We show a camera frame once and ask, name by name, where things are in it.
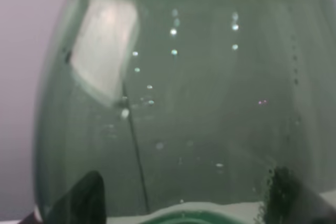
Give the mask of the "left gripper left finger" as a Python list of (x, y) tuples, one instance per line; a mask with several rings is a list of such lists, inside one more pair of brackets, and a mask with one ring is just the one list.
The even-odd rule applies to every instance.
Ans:
[(107, 223), (102, 176), (96, 171), (87, 173), (47, 214), (42, 216), (36, 208), (20, 223)]

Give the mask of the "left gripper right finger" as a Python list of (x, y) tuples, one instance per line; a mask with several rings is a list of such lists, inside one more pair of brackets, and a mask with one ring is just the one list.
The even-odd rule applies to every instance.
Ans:
[(269, 171), (260, 206), (262, 223), (335, 223), (335, 207), (287, 167)]

